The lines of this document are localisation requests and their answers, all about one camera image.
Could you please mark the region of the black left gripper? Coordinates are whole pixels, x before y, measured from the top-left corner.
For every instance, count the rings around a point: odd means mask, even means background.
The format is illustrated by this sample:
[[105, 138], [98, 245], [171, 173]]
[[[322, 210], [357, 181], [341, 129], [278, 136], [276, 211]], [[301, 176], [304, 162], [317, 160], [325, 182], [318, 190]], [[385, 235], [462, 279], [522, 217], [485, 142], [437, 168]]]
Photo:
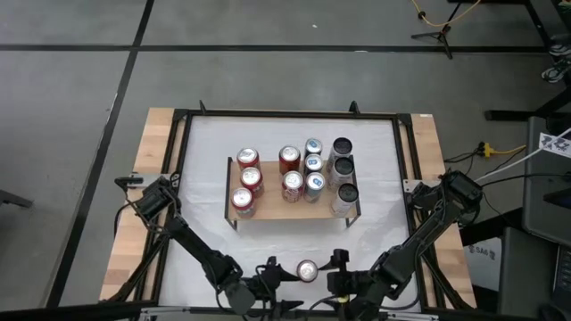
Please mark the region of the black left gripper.
[[255, 300], [261, 300], [263, 303], [268, 302], [273, 312], [283, 312], [283, 303], [277, 299], [277, 288], [281, 282], [298, 282], [301, 278], [281, 268], [276, 256], [268, 258], [266, 270], [257, 271], [256, 275], [250, 279], [249, 290], [254, 295]]

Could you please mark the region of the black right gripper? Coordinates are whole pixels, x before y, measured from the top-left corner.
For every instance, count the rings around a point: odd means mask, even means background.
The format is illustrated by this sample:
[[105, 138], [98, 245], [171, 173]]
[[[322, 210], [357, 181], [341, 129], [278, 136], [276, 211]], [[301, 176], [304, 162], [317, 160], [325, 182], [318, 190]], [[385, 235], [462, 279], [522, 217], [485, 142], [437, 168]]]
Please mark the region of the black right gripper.
[[360, 289], [359, 271], [347, 271], [347, 263], [349, 262], [349, 252], [344, 249], [334, 249], [332, 262], [319, 268], [319, 271], [332, 270], [336, 271], [327, 273], [327, 289], [338, 298], [344, 297], [347, 301], [343, 305], [344, 312], [357, 311], [357, 294]]

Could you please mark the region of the red Coca-Cola can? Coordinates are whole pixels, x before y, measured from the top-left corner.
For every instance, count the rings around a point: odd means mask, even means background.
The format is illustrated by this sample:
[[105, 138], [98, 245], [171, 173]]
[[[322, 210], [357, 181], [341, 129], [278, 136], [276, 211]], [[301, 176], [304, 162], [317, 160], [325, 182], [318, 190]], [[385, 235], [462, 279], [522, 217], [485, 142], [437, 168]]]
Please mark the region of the red Coca-Cola can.
[[279, 171], [281, 175], [285, 175], [289, 171], [298, 171], [301, 162], [301, 153], [299, 149], [292, 145], [285, 145], [278, 154]]
[[304, 259], [297, 265], [296, 274], [302, 282], [311, 283], [317, 279], [319, 268], [314, 261]]

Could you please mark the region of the red can with blue band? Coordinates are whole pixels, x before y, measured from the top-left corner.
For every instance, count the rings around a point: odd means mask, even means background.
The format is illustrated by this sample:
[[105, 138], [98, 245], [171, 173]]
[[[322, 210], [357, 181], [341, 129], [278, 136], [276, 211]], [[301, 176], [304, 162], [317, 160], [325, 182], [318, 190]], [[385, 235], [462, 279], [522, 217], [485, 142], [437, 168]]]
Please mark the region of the red can with blue band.
[[259, 198], [264, 193], [263, 176], [261, 171], [255, 167], [245, 168], [240, 176], [241, 184], [248, 189], [254, 198]]
[[254, 197], [252, 192], [244, 187], [237, 188], [230, 196], [230, 201], [240, 218], [251, 218], [255, 213]]

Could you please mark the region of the blue silver Red Bull can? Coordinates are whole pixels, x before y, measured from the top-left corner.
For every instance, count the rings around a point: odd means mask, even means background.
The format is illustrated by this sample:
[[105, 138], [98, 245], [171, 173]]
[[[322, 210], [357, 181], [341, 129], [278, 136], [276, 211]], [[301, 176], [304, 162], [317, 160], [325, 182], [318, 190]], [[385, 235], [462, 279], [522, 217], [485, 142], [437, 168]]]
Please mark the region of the blue silver Red Bull can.
[[311, 153], [305, 157], [304, 160], [304, 175], [308, 176], [313, 172], [321, 172], [323, 169], [323, 160], [319, 154]]
[[324, 187], [325, 187], [325, 178], [319, 172], [311, 172], [305, 178], [305, 187], [304, 187], [304, 199], [306, 202], [314, 203], [316, 202]]
[[304, 145], [304, 156], [307, 157], [310, 154], [320, 155], [323, 150], [323, 144], [320, 140], [315, 137], [308, 138]]

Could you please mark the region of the red soda can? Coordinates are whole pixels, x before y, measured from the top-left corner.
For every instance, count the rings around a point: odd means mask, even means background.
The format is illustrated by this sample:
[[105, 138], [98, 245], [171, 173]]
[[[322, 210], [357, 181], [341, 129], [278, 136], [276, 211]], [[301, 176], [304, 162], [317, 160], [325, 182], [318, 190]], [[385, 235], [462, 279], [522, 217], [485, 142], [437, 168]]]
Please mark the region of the red soda can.
[[241, 170], [246, 168], [260, 168], [260, 155], [252, 147], [245, 147], [239, 150], [236, 161]]
[[286, 172], [282, 180], [282, 196], [286, 202], [298, 202], [303, 193], [303, 176], [298, 171]]

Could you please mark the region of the black metal shelf leg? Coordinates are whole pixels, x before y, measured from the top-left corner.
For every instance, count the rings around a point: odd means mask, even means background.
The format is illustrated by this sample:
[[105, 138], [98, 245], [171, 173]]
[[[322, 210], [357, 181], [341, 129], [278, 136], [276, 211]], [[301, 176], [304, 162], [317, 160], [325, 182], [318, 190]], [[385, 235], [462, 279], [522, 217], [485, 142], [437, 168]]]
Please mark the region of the black metal shelf leg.
[[227, 158], [227, 177], [226, 177], [226, 189], [225, 189], [225, 213], [224, 219], [227, 223], [236, 231], [237, 222], [229, 217], [230, 211], [230, 192], [231, 192], [231, 171], [233, 166], [233, 160], [231, 157]]
[[[352, 184], [358, 186], [356, 169], [354, 169], [352, 173]], [[361, 217], [360, 198], [357, 198], [356, 202], [353, 204], [351, 208], [351, 212], [345, 217], [346, 227], [350, 228], [360, 217]]]

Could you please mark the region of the white printed box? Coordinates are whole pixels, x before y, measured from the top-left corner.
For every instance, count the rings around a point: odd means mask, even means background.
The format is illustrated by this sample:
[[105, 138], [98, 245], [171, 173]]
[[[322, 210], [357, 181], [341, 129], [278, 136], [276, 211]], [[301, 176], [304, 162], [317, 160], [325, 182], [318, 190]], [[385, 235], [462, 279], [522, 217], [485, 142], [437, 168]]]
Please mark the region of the white printed box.
[[502, 243], [492, 238], [464, 247], [472, 285], [498, 291], [501, 273]]

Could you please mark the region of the grey cabinet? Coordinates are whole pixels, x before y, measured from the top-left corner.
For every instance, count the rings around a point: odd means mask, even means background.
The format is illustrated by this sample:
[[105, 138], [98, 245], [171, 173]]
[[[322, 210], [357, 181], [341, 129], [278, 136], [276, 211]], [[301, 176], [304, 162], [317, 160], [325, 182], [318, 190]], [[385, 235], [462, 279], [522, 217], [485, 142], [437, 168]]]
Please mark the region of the grey cabinet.
[[559, 292], [557, 287], [560, 249], [541, 237], [512, 227], [504, 229], [499, 314], [539, 319], [542, 309], [549, 307], [561, 315], [554, 321], [571, 321], [571, 288]]
[[544, 195], [571, 188], [571, 159], [542, 151], [525, 162], [523, 227], [532, 235], [571, 247], [571, 210], [546, 202]]

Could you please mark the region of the black stand base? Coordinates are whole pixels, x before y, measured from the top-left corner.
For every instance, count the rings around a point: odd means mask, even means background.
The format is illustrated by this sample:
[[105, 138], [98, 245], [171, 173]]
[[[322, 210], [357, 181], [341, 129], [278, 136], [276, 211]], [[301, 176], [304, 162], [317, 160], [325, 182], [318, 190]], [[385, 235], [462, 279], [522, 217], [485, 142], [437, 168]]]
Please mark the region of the black stand base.
[[561, 93], [555, 95], [544, 105], [534, 111], [484, 111], [484, 118], [489, 121], [526, 121], [531, 117], [546, 118], [571, 103], [571, 86], [567, 86]]

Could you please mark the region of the white paper tag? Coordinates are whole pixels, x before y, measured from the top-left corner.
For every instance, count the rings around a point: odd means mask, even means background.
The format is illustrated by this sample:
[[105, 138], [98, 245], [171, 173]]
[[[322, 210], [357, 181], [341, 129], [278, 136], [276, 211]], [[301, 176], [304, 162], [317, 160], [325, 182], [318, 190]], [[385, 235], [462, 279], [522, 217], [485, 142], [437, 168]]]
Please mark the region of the white paper tag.
[[571, 159], [571, 140], [565, 137], [557, 138], [556, 136], [540, 133], [538, 147], [546, 152]]

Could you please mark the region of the black tripod stand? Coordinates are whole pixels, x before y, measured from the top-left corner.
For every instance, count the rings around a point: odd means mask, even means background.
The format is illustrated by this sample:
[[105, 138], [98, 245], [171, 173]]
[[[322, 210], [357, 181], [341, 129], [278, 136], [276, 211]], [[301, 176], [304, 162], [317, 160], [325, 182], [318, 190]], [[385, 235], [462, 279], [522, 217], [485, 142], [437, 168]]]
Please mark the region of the black tripod stand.
[[460, 8], [460, 2], [457, 2], [456, 6], [454, 7], [454, 10], [448, 17], [447, 21], [443, 25], [437, 26], [437, 28], [439, 29], [438, 31], [413, 34], [410, 36], [410, 38], [414, 40], [420, 40], [423, 38], [431, 38], [435, 40], [438, 44], [443, 46], [444, 53], [447, 56], [447, 58], [449, 60], [452, 60], [453, 55], [451, 52], [451, 47], [447, 40], [447, 34], [451, 30], [451, 23], [455, 19], [456, 13], [458, 12], [459, 8]]

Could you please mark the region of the dark floor object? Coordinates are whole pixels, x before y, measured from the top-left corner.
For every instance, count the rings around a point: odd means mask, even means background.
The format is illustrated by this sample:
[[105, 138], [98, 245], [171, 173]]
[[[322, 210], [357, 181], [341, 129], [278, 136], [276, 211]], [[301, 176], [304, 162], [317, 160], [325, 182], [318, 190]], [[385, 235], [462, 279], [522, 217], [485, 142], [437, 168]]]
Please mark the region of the dark floor object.
[[11, 204], [24, 209], [28, 209], [32, 206], [33, 201], [0, 189], [0, 205], [4, 204]]

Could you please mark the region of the aluminium rail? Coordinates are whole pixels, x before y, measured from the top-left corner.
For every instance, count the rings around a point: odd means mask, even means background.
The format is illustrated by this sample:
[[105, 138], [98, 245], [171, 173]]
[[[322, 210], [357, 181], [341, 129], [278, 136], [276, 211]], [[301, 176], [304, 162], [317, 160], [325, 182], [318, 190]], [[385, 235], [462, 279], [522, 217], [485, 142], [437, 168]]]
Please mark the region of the aluminium rail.
[[[158, 317], [166, 316], [172, 313], [182, 313], [191, 315], [216, 315], [216, 316], [231, 316], [237, 317], [237, 314], [232, 311], [222, 311], [219, 309], [195, 309], [190, 307], [156, 307], [156, 308], [145, 308], [141, 310], [140, 317]], [[343, 317], [337, 315], [335, 312], [326, 311], [316, 311], [316, 310], [300, 310], [294, 309], [284, 312], [280, 317], [275, 317], [273, 313], [269, 310], [255, 310], [254, 317], [260, 317], [263, 315], [268, 320], [278, 321], [278, 320], [294, 320], [303, 318], [305, 321], [309, 320], [309, 317], [336, 317], [339, 321], [365, 321], [364, 318], [349, 319], [348, 317]], [[394, 312], [394, 311], [379, 311], [377, 315], [371, 318], [369, 321], [444, 321], [437, 315], [422, 314], [422, 313], [409, 313], [409, 312]]]

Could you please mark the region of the black metal table frame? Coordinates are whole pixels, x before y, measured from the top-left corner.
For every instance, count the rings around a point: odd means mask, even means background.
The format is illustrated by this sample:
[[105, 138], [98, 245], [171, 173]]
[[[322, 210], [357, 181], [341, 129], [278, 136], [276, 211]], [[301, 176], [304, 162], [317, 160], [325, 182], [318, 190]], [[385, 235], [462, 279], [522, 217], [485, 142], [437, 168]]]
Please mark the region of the black metal table frame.
[[[336, 248], [350, 253], [352, 268], [365, 270], [412, 230], [402, 191], [408, 148], [395, 114], [152, 108], [147, 123], [186, 138], [175, 148], [181, 159], [183, 216], [212, 248], [232, 256], [247, 276], [269, 256], [294, 268], [305, 258], [327, 261]], [[340, 136], [352, 141], [356, 160], [361, 215], [353, 226], [331, 216], [311, 218], [299, 204], [287, 218], [227, 223], [227, 171], [239, 149], [252, 146], [264, 161], [275, 161], [286, 144], [301, 146], [315, 137], [331, 145]]]

